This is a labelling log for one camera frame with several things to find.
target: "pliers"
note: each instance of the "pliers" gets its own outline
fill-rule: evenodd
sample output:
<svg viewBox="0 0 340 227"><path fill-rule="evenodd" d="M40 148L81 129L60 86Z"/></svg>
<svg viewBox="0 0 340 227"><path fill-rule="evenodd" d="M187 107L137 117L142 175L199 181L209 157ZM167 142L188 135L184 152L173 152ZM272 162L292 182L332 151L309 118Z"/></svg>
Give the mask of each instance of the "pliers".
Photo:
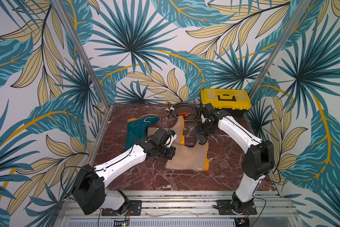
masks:
<svg viewBox="0 0 340 227"><path fill-rule="evenodd" d="M182 115L183 117L188 117L191 114L195 114L194 112L188 113L188 112L184 112L184 113L178 113L177 115L180 116Z"/></svg>

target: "yellow toolbox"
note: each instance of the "yellow toolbox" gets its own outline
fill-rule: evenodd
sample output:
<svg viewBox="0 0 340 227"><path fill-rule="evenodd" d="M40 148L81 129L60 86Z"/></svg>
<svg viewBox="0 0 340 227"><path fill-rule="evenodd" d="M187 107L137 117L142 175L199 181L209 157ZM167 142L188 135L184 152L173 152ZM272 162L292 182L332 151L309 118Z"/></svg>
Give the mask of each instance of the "yellow toolbox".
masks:
<svg viewBox="0 0 340 227"><path fill-rule="evenodd" d="M245 90L203 89L200 97L202 104L211 103L215 109L226 109L236 116L242 116L252 106Z"/></svg>

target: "teal palm leaf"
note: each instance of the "teal palm leaf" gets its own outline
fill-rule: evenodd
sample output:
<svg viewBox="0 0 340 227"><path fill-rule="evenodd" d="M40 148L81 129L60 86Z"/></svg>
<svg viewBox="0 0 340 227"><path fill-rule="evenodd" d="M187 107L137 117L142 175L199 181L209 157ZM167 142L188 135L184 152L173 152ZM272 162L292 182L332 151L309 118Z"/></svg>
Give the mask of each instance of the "teal palm leaf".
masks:
<svg viewBox="0 0 340 227"><path fill-rule="evenodd" d="M31 2L34 3L36 7L41 9L42 12L44 12L44 10L35 2L35 0L31 0ZM13 22L15 22L15 24L19 28L21 26L18 24L17 19L14 19L13 16L11 15L12 11L14 11L16 13L16 16L18 16L27 26L29 26L26 19L21 15L21 12L23 12L25 16L27 16L39 28L39 25L36 23L36 21L34 20L32 16L32 14L36 16L37 14L27 5L27 1L25 0L0 0L0 8L1 8L0 12L1 10L3 10L4 14L6 14Z"/></svg>
<svg viewBox="0 0 340 227"><path fill-rule="evenodd" d="M70 188L74 182L73 175L69 178L68 183L64 187L65 192L70 196ZM25 227L36 226L36 227L52 227L58 217L59 211L63 205L64 200L67 198L67 195L62 192L60 197L57 199L54 193L50 190L50 188L45 184L46 193L49 197L49 200L41 199L38 197L31 197L30 199L32 203L39 207L49 206L47 209L43 211L34 211L29 208L25 208L27 215L30 217L37 217L35 220L27 224Z"/></svg>
<svg viewBox="0 0 340 227"><path fill-rule="evenodd" d="M265 76L256 94L254 94L254 97L251 100L252 105L258 103L262 97L275 97L279 93L279 89L280 86L277 80L272 79L270 76Z"/></svg>
<svg viewBox="0 0 340 227"><path fill-rule="evenodd" d="M210 78L214 74L212 61L186 51L168 52L170 62L185 73L186 86L189 88L187 102L199 97L199 92L210 87Z"/></svg>
<svg viewBox="0 0 340 227"><path fill-rule="evenodd" d="M73 66L70 62L68 62L72 68L67 68L69 72L59 69L60 72L64 76L60 76L63 79L67 80L68 82L72 83L71 85L61 85L56 84L57 86L63 88L69 88L69 90L62 93L61 97L66 97L67 99L72 99L74 103L77 104L77 109L81 113L86 113L87 120L89 121L89 116L93 118L93 105L94 103L98 102L97 96L94 93L94 88L92 85L92 80L90 79L88 72L86 71L84 65L82 64L80 58L75 60L75 66Z"/></svg>
<svg viewBox="0 0 340 227"><path fill-rule="evenodd" d="M334 82L334 79L340 79L340 26L337 26L338 20L326 30L328 17L321 29L315 24L310 42L306 43L306 36L303 34L302 50L294 43L295 54L286 50L291 64L282 59L285 67L279 66L289 76L293 77L292 84L286 89L285 93L290 96L284 104L284 108L289 104L292 97L295 102L292 103L289 111L297 104L297 116L300 113L300 106L303 104L305 114L308 115L308 103L311 104L313 113L316 112L313 96L318 99L323 108L327 108L324 98L319 92L328 93L334 96L340 96L335 90L331 90L325 85L340 87L340 83Z"/></svg>
<svg viewBox="0 0 340 227"><path fill-rule="evenodd" d="M150 72L152 72L152 64L161 68L154 60L165 63L165 61L159 58L166 57L161 51L171 51L168 48L159 47L160 44L170 40L160 40L160 38L172 31L161 33L171 22L164 22L165 18L162 18L153 26L150 26L157 12L150 14L148 17L149 0L146 1L144 7L142 7L142 1L132 1L130 11L127 7L127 1L123 0L123 13L115 0L113 1L114 7L109 7L104 1L100 1L110 15L109 18L99 9L96 9L107 25L91 20L93 24L104 30L104 33L96 30L93 30L92 33L104 40L90 40L90 42L101 43L102 46L103 44L110 46L109 48L96 48L96 50L106 51L106 53L100 56L125 54L124 58L126 58L128 55L131 55L133 71L135 71L138 64L144 74L146 74L146 69L143 63L149 66ZM135 15L135 2L138 2L137 15Z"/></svg>
<svg viewBox="0 0 340 227"><path fill-rule="evenodd" d="M218 89L242 89L244 82L256 79L258 73L261 71L263 63L266 61L263 56L258 57L258 53L255 53L249 59L249 51L247 46L247 52L245 58L237 59L237 56L232 48L230 47L230 54L224 50L230 61L228 63L224 58L215 52L218 58L222 61L219 63L213 61L214 64L214 75L211 77L212 86L217 86ZM239 48L239 56L242 56L242 52Z"/></svg>
<svg viewBox="0 0 340 227"><path fill-rule="evenodd" d="M92 35L91 30L93 29L93 24L90 22L93 19L93 15L87 0L63 0L63 4L72 19L82 44L86 44ZM74 49L68 33L66 33L66 39L68 41L69 53L72 59L75 60L78 58L78 53Z"/></svg>
<svg viewBox="0 0 340 227"><path fill-rule="evenodd" d="M305 198L340 220L340 124L321 108L311 120L311 143L296 158L294 167L282 171L288 181L317 193L328 207L312 198ZM339 226L318 211L310 214Z"/></svg>
<svg viewBox="0 0 340 227"><path fill-rule="evenodd" d="M222 24L232 15L223 15L217 9L210 8L204 0L151 0L158 12L178 27L208 27Z"/></svg>
<svg viewBox="0 0 340 227"><path fill-rule="evenodd" d="M0 41L0 87L14 73L21 71L33 52L33 41L16 39Z"/></svg>
<svg viewBox="0 0 340 227"><path fill-rule="evenodd" d="M159 100L156 99L147 99L145 97L148 85L141 91L140 83L136 82L136 90L133 88L133 82L130 84L130 89L125 87L123 84L122 86L124 89L118 88L118 98L117 101L119 103L161 103Z"/></svg>
<svg viewBox="0 0 340 227"><path fill-rule="evenodd" d="M127 67L119 65L110 65L95 71L110 104L115 103L114 98L117 95L117 83L127 76L127 73Z"/></svg>
<svg viewBox="0 0 340 227"><path fill-rule="evenodd" d="M8 103L6 105L6 108L0 118L0 134L2 133L2 126L4 124L4 120L6 118L7 114L7 109L8 109ZM22 138L26 137L29 135L29 133L22 133L18 135L16 138L13 140L8 141L9 136L20 126L22 125L22 121L14 124L11 126L8 130L3 132L2 135L0 135L0 172L12 168L19 168L19 169L25 169L25 170L32 170L32 167L27 164L27 163L17 163L20 159L29 156L31 154L37 153L37 152L27 152L18 156L14 156L14 154L21 149L25 148L27 145L31 144L35 140L27 141L25 143L17 145L19 140ZM19 175L19 174L11 174L11 175L0 175L0 182L5 182L5 181L13 181L13 182L22 182L22 181L27 181L31 179L27 176L24 175ZM9 197L12 199L15 199L15 197L10 193L7 189L3 188L0 185L0 195Z"/></svg>
<svg viewBox="0 0 340 227"><path fill-rule="evenodd" d="M260 105L258 102L256 106L246 112L246 115L254 131L254 135L265 141L266 136L263 132L263 126L271 123L274 120L267 120L273 109L271 108L271 105L264 107L264 102L265 100L263 101L262 105Z"/></svg>
<svg viewBox="0 0 340 227"><path fill-rule="evenodd" d="M272 51L275 46L277 40L285 29L285 25L290 21L291 16L293 15L297 5L302 0L291 0L289 9L286 12L284 18L282 19L282 23L280 26L272 32L269 36L261 40L256 47L256 52L259 53L269 53ZM301 38L301 34L304 34L312 25L312 23L317 19L317 16L324 4L325 0L313 0L309 4L308 9L304 12L299 23L297 24L296 29L292 32L288 40L286 41L283 49L287 49L291 47L297 40Z"/></svg>
<svg viewBox="0 0 340 227"><path fill-rule="evenodd" d="M77 103L67 98L54 98L34 108L21 129L34 134L59 129L70 137L78 137L83 146L87 146L84 113L77 108Z"/></svg>

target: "cable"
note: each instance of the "cable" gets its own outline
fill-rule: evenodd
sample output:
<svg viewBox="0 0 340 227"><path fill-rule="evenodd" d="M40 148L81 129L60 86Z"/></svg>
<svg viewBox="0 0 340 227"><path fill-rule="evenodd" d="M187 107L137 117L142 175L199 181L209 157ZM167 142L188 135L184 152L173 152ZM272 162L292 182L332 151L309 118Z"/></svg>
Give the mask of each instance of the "cable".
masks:
<svg viewBox="0 0 340 227"><path fill-rule="evenodd" d="M179 107L179 106L189 106L189 107L192 107L194 110L195 110L195 117L191 120L185 120L184 121L197 121L199 119L199 117L201 116L201 112L200 112L200 109L199 107L197 107L196 105L190 103L190 102L178 102L178 103L175 103L174 106L172 106L173 108L176 108L176 107ZM177 120L177 116L175 114L175 112L173 110L169 110L169 112L171 113L172 117Z"/></svg>
<svg viewBox="0 0 340 227"><path fill-rule="evenodd" d="M98 215L98 227L100 227L100 214Z"/></svg>
<svg viewBox="0 0 340 227"><path fill-rule="evenodd" d="M251 225L251 227L254 226L254 224L257 222L257 220L258 220L259 217L261 216L261 214L262 214L264 208L266 207L267 201L266 201L265 199L262 199L262 200L264 200L264 206L263 206L263 208L262 208L262 211L261 211L260 214L258 215L257 219L254 221L254 223Z"/></svg>

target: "palm frond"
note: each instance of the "palm frond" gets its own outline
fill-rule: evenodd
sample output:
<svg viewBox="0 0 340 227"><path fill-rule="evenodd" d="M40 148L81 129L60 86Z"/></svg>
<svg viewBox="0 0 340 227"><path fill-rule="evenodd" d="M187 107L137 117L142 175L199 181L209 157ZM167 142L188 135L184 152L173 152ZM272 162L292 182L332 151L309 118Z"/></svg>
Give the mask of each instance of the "palm frond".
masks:
<svg viewBox="0 0 340 227"><path fill-rule="evenodd" d="M266 59L264 59L265 54L263 54L261 57L258 57L257 53L255 53L249 59L248 46L244 59L242 58L242 52L240 48L239 60L237 59L232 46L230 48L230 54L225 49L224 51L226 52L230 63L228 63L216 52L215 54L222 61L222 63L213 61L213 67L215 70L214 75L211 77L211 82L212 86L217 86L216 88L242 89L244 81L249 83L250 81L248 80L254 80L261 71L263 63L266 61Z"/></svg>
<svg viewBox="0 0 340 227"><path fill-rule="evenodd" d="M262 140L266 140L266 136L263 132L263 126L271 123L274 121L273 119L267 120L267 118L271 115L273 109L271 108L271 105L264 107L264 102L262 106L260 105L260 102L256 104L254 108L251 108L247 113L247 118L249 120L249 123L255 133L255 136L258 138L261 138Z"/></svg>
<svg viewBox="0 0 340 227"><path fill-rule="evenodd" d="M4 110L4 113L2 114L0 118L0 132L4 123L4 120L6 118L8 109L8 103L6 105L6 108ZM36 152L27 152L15 157L12 157L13 154L20 151L22 148L26 147L27 145L31 144L35 140L27 141L25 143L22 143L20 145L17 145L16 147L12 148L16 143L18 143L19 140L23 139L24 137L28 136L30 133L22 133L6 143L6 140L9 138L9 136L15 131L17 128L19 128L25 121L21 120L18 123L11 126L8 130L6 130L1 136L0 136L0 172L8 169L25 169L25 170L33 170L32 167L27 163L16 163L16 161L29 156L31 154L37 153ZM19 174L10 174L10 175L0 175L0 182L5 181L13 181L13 182L22 182L31 180L29 177ZM16 199L11 192L9 192L7 189L2 187L0 185L0 195L9 197L12 199Z"/></svg>
<svg viewBox="0 0 340 227"><path fill-rule="evenodd" d="M147 88L149 87L148 85L144 88L143 91L141 91L139 81L136 82L136 91L133 88L133 81L130 84L130 89L124 86L123 84L122 86L125 88L125 90L118 88L121 92L117 92L118 94L117 97L120 98L117 99L117 101L120 103L144 103L144 104L160 103L159 100L145 98Z"/></svg>
<svg viewBox="0 0 340 227"><path fill-rule="evenodd" d="M68 62L72 68L65 68L70 72L64 71L60 68L60 72L64 75L57 75L66 81L72 83L72 85L61 85L56 84L59 87L69 88L69 90L65 91L61 94L61 97L72 98L73 101L77 104L77 108L81 112L86 112L87 120L89 120L89 116L93 118L92 106L94 103L98 102L98 98L94 92L94 88L92 85L92 80L89 77L87 70L85 69L84 64L82 64L80 58L75 60L75 66L73 66L70 62Z"/></svg>
<svg viewBox="0 0 340 227"><path fill-rule="evenodd" d="M328 16L321 29L317 28L316 22L310 42L306 44L307 38L303 33L301 51L299 51L299 45L294 43L294 54L286 50L291 63L282 59L285 67L279 66L282 71L294 78L292 84L280 98L290 94L284 103L284 108L286 108L291 98L295 97L295 102L292 103L289 111L297 104L297 117L302 104L306 116L308 115L308 102L315 112L313 96L320 101L324 109L327 109L324 98L319 92L340 96L339 93L324 86L340 86L340 83L332 81L340 79L340 67L338 67L340 64L340 26L337 26L337 22L338 19L327 31L325 29Z"/></svg>
<svg viewBox="0 0 340 227"><path fill-rule="evenodd" d="M35 0L30 0L32 3L35 4L36 7L38 7L42 12L44 12L44 10L35 2ZM26 22L26 20L23 18L23 16L21 15L21 12L24 13L38 28L39 28L39 25L36 23L36 21L34 20L33 16L32 15L36 15L36 17L38 19L40 19L38 17L38 15L28 6L27 4L27 0L0 0L0 7L2 8L2 10L4 11L4 13L9 16L9 18L15 22L15 24L18 26L18 27L21 27L16 19L13 18L13 16L11 15L10 11L14 11L17 16L20 17L20 19L27 25L28 23Z"/></svg>
<svg viewBox="0 0 340 227"><path fill-rule="evenodd" d="M133 71L136 69L136 64L139 64L144 74L146 74L146 69L143 63L146 63L149 66L150 72L152 72L151 64L160 68L154 60L165 63L159 57L166 57L166 55L159 51L171 51L168 48L158 46L170 39L160 40L160 38L173 30L163 32L161 34L159 33L170 25L171 21L164 22L165 18L163 18L151 27L150 23L153 22L157 11L149 15L149 17L147 16L150 0L146 0L144 7L142 7L142 1L132 1L130 11L127 7L127 1L123 0L123 13L118 7L116 1L113 1L114 7L109 7L104 1L100 1L108 11L110 18L99 9L96 9L107 25L91 20L93 24L104 30L104 33L95 30L92 31L92 33L105 39L105 41L90 41L111 46L111 48L96 48L96 50L106 51L106 53L101 54L100 56L125 54L126 58L127 55L130 54ZM137 15L135 15L135 2L138 2Z"/></svg>

